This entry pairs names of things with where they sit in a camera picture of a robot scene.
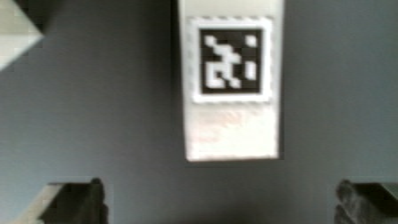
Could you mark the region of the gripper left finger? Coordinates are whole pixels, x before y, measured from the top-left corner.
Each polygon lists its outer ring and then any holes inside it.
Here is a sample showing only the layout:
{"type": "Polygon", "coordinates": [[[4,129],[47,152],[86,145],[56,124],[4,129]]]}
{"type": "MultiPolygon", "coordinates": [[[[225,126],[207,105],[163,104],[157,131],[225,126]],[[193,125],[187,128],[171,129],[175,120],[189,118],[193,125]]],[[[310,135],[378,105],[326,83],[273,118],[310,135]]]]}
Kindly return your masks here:
{"type": "Polygon", "coordinates": [[[102,179],[51,183],[12,224],[109,224],[102,179]]]}

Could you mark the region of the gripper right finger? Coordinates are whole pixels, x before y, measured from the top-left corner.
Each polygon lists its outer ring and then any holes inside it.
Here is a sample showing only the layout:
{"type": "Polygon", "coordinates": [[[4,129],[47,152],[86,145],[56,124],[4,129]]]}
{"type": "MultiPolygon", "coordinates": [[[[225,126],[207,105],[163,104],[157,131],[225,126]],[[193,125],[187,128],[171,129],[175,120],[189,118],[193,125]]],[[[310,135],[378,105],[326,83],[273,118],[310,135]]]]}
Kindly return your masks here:
{"type": "Polygon", "coordinates": [[[398,224],[398,182],[344,180],[337,196],[335,224],[398,224]]]}

